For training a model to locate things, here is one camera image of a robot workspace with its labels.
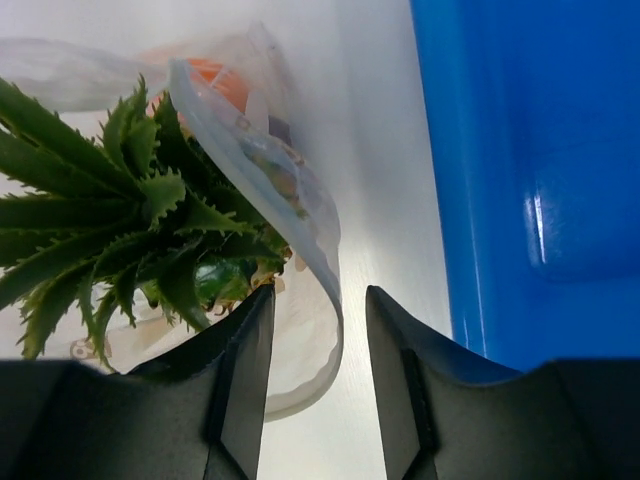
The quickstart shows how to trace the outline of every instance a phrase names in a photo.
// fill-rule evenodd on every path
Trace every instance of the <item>clear plastic bag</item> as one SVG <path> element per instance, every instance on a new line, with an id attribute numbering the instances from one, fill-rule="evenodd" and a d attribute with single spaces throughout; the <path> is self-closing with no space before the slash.
<path id="1" fill-rule="evenodd" d="M 169 91 L 184 126 L 291 245 L 294 256 L 276 284 L 267 418 L 310 405 L 332 383 L 342 356 L 340 227 L 333 200 L 290 144 L 291 81 L 266 29 L 254 25 L 243 35 L 161 47 L 136 59 L 58 41 L 0 39 L 0 77 L 65 112 L 62 118 L 87 136 L 98 133 L 106 110 L 131 94 L 140 75 L 149 100 Z M 225 91 L 230 81 L 243 82 L 241 95 Z M 108 332 L 111 363 L 121 371 L 193 334 L 183 325 L 166 326 L 142 297 L 136 300 L 140 327 L 114 317 Z M 46 356 L 97 365 L 74 313 Z"/>

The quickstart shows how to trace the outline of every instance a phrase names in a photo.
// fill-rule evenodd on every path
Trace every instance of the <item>white table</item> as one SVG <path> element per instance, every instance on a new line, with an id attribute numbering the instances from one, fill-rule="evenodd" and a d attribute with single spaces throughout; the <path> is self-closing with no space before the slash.
<path id="1" fill-rule="evenodd" d="M 0 36 L 129 54 L 257 19 L 282 43 L 305 92 L 302 149 L 341 216 L 346 319 L 338 379 L 308 410 L 265 425 L 259 477 L 382 480 L 366 286 L 384 287 L 451 332 L 408 0 L 0 0 Z"/>

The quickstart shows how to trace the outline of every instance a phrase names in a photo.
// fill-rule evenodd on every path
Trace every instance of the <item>succulent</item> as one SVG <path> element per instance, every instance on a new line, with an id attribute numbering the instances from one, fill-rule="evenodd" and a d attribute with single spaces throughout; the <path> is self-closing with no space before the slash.
<path id="1" fill-rule="evenodd" d="M 27 189 L 0 199 L 0 309 L 22 301 L 35 358 L 78 302 L 96 353 L 117 308 L 149 304 L 196 330 L 282 273 L 285 240 L 185 132 L 169 95 L 147 115 L 144 80 L 88 139 L 0 79 L 0 172 Z M 106 293 L 97 309 L 96 284 Z"/>

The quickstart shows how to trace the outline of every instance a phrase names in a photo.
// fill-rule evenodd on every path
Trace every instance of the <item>aloe leaf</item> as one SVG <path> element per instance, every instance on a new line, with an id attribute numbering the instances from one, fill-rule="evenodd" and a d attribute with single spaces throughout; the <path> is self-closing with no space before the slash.
<path id="1" fill-rule="evenodd" d="M 92 271 L 83 279 L 78 289 L 78 301 L 82 312 L 82 321 L 89 329 L 93 328 L 94 315 L 91 305 L 91 292 L 94 282 L 108 280 L 118 276 L 122 270 L 148 254 L 157 241 L 155 232 L 143 231 L 124 235 L 112 241 L 97 257 Z"/>
<path id="2" fill-rule="evenodd" d="M 189 250 L 176 258 L 158 279 L 160 294 L 189 326 L 196 331 L 209 326 L 196 295 L 195 269 L 199 252 Z"/>
<path id="3" fill-rule="evenodd" d="M 44 346 L 71 303 L 76 297 L 78 284 L 91 268 L 90 264 L 76 267 L 51 281 L 42 292 L 38 304 L 27 316 L 27 330 L 22 355 L 34 359 L 44 351 Z"/>
<path id="4" fill-rule="evenodd" d="M 249 225 L 266 223 L 264 217 L 251 205 L 251 202 L 234 187 L 224 185 L 212 187 L 207 192 L 206 198 L 208 203 L 215 204 L 221 212 L 234 212 L 233 218 L 239 222 Z"/>
<path id="5" fill-rule="evenodd" d="M 185 220 L 178 233 L 194 230 L 254 233 L 250 225 L 232 220 L 233 213 L 221 213 L 215 206 L 207 205 L 191 192 L 187 194 L 185 203 Z"/>
<path id="6" fill-rule="evenodd" d="M 111 368 L 109 365 L 109 360 L 107 359 L 104 346 L 105 339 L 107 336 L 107 326 L 109 325 L 109 320 L 113 316 L 113 312 L 116 311 L 116 307 L 118 306 L 118 301 L 116 299 L 116 294 L 114 289 L 109 290 L 102 300 L 100 301 L 100 305 L 96 310 L 96 313 L 93 318 L 93 328 L 90 331 L 91 341 L 93 343 L 95 354 L 100 358 L 102 363 Z"/>
<path id="7" fill-rule="evenodd" d="M 232 234 L 218 249 L 211 250 L 209 255 L 219 258 L 265 258 L 282 260 L 282 256 L 274 252 L 264 242 L 251 235 Z"/>
<path id="8" fill-rule="evenodd" d="M 147 303 L 149 304 L 149 308 L 158 308 L 158 306 L 160 305 L 160 292 L 158 291 L 156 282 L 145 282 L 140 285 L 140 290 L 142 290 L 142 293 L 144 293 L 144 296 L 147 299 Z"/>
<path id="9" fill-rule="evenodd" d="M 215 164 L 215 162 L 211 159 L 211 157 L 205 151 L 205 149 L 202 148 L 202 145 L 200 145 L 198 141 L 192 136 L 187 136 L 185 138 L 187 141 L 187 145 L 189 146 L 191 151 L 194 153 L 198 161 L 200 161 L 205 166 L 205 168 L 209 171 L 210 178 L 213 178 L 215 180 L 215 185 L 224 185 L 227 187 L 233 187 L 234 186 L 233 183 L 231 183 L 231 181 L 227 178 L 227 176 L 224 173 L 222 173 L 222 170 L 220 170 L 220 167 L 218 167 L 218 165 Z"/>
<path id="10" fill-rule="evenodd" d="M 164 315 L 164 318 L 167 319 L 167 323 L 173 327 L 176 323 L 176 319 L 173 316 L 171 305 L 163 297 L 160 297 L 160 308 L 162 308 L 162 314 Z"/>
<path id="11" fill-rule="evenodd" d="M 130 225 L 131 220 L 128 220 L 55 243 L 6 271 L 0 278 L 0 310 L 41 282 L 96 254 Z"/>
<path id="12" fill-rule="evenodd" d="M 133 315 L 133 293 L 136 289 L 136 276 L 138 274 L 139 262 L 132 263 L 115 278 L 113 289 L 116 300 L 122 311 L 129 317 L 132 326 L 136 324 L 136 317 Z"/>
<path id="13" fill-rule="evenodd" d="M 140 180 L 139 187 L 147 199 L 144 213 L 152 226 L 158 226 L 161 218 L 175 211 L 187 193 L 180 174 L 172 171 L 144 178 Z"/>
<path id="14" fill-rule="evenodd" d="M 87 330 L 93 330 L 93 305 L 91 303 L 91 293 L 93 292 L 93 271 L 87 273 L 78 285 L 78 305 L 82 313 L 82 323 L 87 325 Z"/>
<path id="15" fill-rule="evenodd" d="M 125 196 L 139 197 L 133 179 L 116 170 L 103 153 L 57 115 L 0 79 L 0 120 L 61 161 Z"/>
<path id="16" fill-rule="evenodd" d="M 122 143 L 128 134 L 130 116 L 133 114 L 131 102 L 120 100 L 116 108 L 109 115 L 109 119 L 102 129 L 102 146 L 111 163 L 121 172 L 130 174 L 129 166 L 124 161 Z"/>
<path id="17" fill-rule="evenodd" d="M 156 107 L 153 118 L 160 127 L 156 136 L 160 142 L 156 151 L 158 161 L 168 168 L 180 170 L 187 183 L 204 194 L 220 180 L 220 175 L 211 159 L 198 156 L 187 143 L 178 121 L 178 113 L 168 95 Z"/>
<path id="18" fill-rule="evenodd" d="M 169 248 L 143 260 L 140 264 L 138 281 L 144 283 L 159 278 L 178 258 L 189 251 L 197 249 L 201 241 L 202 238 L 197 238 L 186 242 L 181 247 Z"/>
<path id="19" fill-rule="evenodd" d="M 27 294 L 21 297 L 23 300 L 22 305 L 20 306 L 20 316 L 22 317 L 22 324 L 26 323 L 27 317 L 35 310 L 35 308 L 40 304 L 40 300 L 46 292 L 47 288 L 53 282 L 54 278 L 50 278 L 42 282 L 36 288 L 28 292 Z"/>
<path id="20" fill-rule="evenodd" d="M 284 254 L 289 247 L 289 242 L 271 225 L 265 226 L 258 235 L 258 238 L 268 245 L 271 250 L 279 254 Z"/>
<path id="21" fill-rule="evenodd" d="M 113 196 L 113 190 L 55 155 L 0 131 L 0 172 L 62 197 Z"/>
<path id="22" fill-rule="evenodd" d="M 133 143 L 137 151 L 147 149 L 151 154 L 155 147 L 155 122 L 145 115 L 146 105 L 147 89 L 144 79 L 140 77 L 140 85 L 133 95 L 126 100 L 120 100 L 118 106 L 109 115 L 102 136 L 104 150 L 112 163 L 121 171 L 136 178 L 148 173 L 148 164 L 147 168 L 138 168 L 139 159 L 132 159 L 127 155 L 127 151 L 131 149 L 130 143 Z M 138 131 L 133 135 L 135 141 L 131 142 L 134 126 L 138 123 L 146 123 L 144 119 L 151 122 L 153 134 L 149 136 L 148 131 L 141 132 L 138 126 Z"/>
<path id="23" fill-rule="evenodd" d="M 48 195 L 0 199 L 0 229 L 80 230 L 110 225 L 136 210 L 117 199 L 66 199 Z"/>
<path id="24" fill-rule="evenodd" d="M 156 133 L 158 125 L 153 119 L 145 117 L 131 126 L 123 145 L 123 152 L 127 163 L 138 177 L 148 175 L 151 161 L 155 159 Z"/>
<path id="25" fill-rule="evenodd" d="M 13 267 L 40 249 L 50 247 L 54 240 L 60 241 L 68 236 L 61 232 L 0 231 L 0 267 Z"/>
<path id="26" fill-rule="evenodd" d="M 98 256 L 93 270 L 94 278 L 108 279 L 117 275 L 156 248 L 158 234 L 153 231 L 134 232 L 113 240 Z"/>
<path id="27" fill-rule="evenodd" d="M 218 301 L 223 305 L 233 305 L 236 302 L 243 301 L 250 293 L 251 283 L 241 273 L 233 277 L 233 279 L 231 279 L 231 281 L 225 286 L 220 293 Z"/>
<path id="28" fill-rule="evenodd" d="M 9 132 L 11 135 L 13 135 L 16 139 L 20 140 L 21 142 L 24 142 L 28 145 L 31 145 L 32 147 L 36 147 L 38 148 L 38 144 L 35 143 L 33 140 L 31 140 L 30 138 L 25 137 L 24 135 L 20 135 L 20 132 L 15 131 L 11 125 L 9 125 L 6 121 L 4 121 L 1 117 L 0 117 L 0 127 L 4 127 L 4 130 L 6 132 Z"/>

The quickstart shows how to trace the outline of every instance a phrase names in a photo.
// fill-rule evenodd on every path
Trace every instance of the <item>orange object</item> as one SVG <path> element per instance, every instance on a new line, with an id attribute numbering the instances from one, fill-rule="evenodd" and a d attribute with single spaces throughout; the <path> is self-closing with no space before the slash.
<path id="1" fill-rule="evenodd" d="M 241 113 L 245 113 L 247 99 L 249 98 L 249 86 L 240 75 L 221 63 L 212 62 L 204 58 L 189 58 L 187 61 L 206 83 L 212 85 L 218 93 L 229 100 Z M 149 114 L 152 111 L 151 106 L 158 103 L 160 103 L 159 96 L 150 102 Z"/>

